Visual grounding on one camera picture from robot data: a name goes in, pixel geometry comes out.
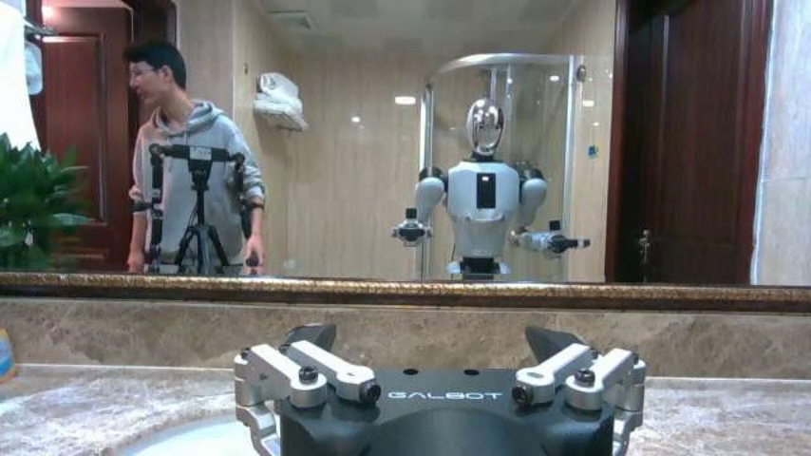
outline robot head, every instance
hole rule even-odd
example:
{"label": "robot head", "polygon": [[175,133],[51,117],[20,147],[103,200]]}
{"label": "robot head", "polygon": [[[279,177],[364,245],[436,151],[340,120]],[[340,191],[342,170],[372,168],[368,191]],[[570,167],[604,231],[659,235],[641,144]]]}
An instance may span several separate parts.
{"label": "robot head", "polygon": [[468,139],[472,153],[492,157],[504,131],[504,113],[490,98],[475,101],[468,111]]}

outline gray hoodie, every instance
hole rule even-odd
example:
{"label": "gray hoodie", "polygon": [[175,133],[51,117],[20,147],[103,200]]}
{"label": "gray hoodie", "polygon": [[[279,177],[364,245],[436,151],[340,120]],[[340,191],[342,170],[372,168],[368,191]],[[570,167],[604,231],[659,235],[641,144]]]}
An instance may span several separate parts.
{"label": "gray hoodie", "polygon": [[[263,174],[256,159],[244,142],[238,126],[216,106],[194,100],[194,109],[187,125],[180,130],[170,129],[160,115],[160,109],[152,113],[139,131],[134,157],[135,185],[130,190],[134,202],[150,202],[152,190],[152,164],[150,162],[150,145],[183,144],[211,148],[224,148],[234,155],[244,155],[244,192],[250,199],[264,198],[266,187]],[[214,225],[231,264],[243,263],[243,233],[240,219],[240,195],[235,185],[235,164],[212,162],[212,173],[206,192],[206,222]],[[186,160],[164,158],[164,234],[162,257],[164,263],[174,262],[187,227],[194,220],[196,195],[191,189],[191,172]],[[152,220],[147,213],[147,239],[150,246]],[[190,245],[186,258],[195,258],[195,242]],[[218,264],[212,249],[214,264]]]}

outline gold mirror frame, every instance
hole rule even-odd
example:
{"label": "gold mirror frame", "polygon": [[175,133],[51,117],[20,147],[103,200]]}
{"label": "gold mirror frame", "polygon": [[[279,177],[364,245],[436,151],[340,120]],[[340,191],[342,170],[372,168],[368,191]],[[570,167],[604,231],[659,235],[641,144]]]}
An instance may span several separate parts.
{"label": "gold mirror frame", "polygon": [[811,287],[0,273],[0,295],[234,303],[811,313]]}

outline young man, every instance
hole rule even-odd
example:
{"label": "young man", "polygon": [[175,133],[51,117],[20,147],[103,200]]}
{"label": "young man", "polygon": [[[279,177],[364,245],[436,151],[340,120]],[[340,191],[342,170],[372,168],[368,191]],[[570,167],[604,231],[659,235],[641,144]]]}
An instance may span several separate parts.
{"label": "young man", "polygon": [[[206,222],[216,228],[231,264],[244,259],[259,259],[258,272],[264,261],[263,248],[263,175],[254,154],[235,123],[216,106],[192,100],[187,95],[187,67],[178,48],[166,42],[131,46],[124,52],[130,62],[130,87],[139,94],[147,108],[152,108],[150,121],[140,127],[134,157],[135,185],[130,197],[135,203],[132,240],[127,266],[130,272],[143,272],[146,249],[151,239],[151,215],[146,203],[151,201],[152,164],[150,145],[182,144],[223,148],[231,155],[244,155],[243,191],[248,198],[251,236],[244,243],[242,232],[240,194],[235,185],[234,162],[212,162],[206,192]],[[194,221],[196,195],[191,189],[188,162],[164,157],[164,229],[162,263],[174,264],[180,241]],[[219,265],[212,252],[211,262]],[[196,241],[190,244],[187,259],[196,259]]]}

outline ceiling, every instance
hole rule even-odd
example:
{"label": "ceiling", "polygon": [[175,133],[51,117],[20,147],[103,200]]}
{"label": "ceiling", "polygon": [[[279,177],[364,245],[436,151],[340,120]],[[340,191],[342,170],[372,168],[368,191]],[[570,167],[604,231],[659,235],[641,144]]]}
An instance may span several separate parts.
{"label": "ceiling", "polygon": [[307,11],[314,30],[274,28],[295,52],[456,57],[538,52],[579,0],[260,0],[268,13]]}

